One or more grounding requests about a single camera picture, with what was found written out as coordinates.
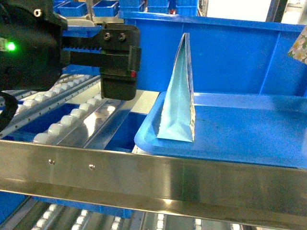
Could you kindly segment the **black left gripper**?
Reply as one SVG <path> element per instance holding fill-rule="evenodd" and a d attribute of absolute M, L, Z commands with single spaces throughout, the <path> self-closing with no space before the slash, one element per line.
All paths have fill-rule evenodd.
<path fill-rule="evenodd" d="M 92 37 L 63 36 L 61 67 L 99 67 L 103 98 L 130 101 L 136 96 L 140 70 L 140 30 L 133 25 L 106 24 Z"/>

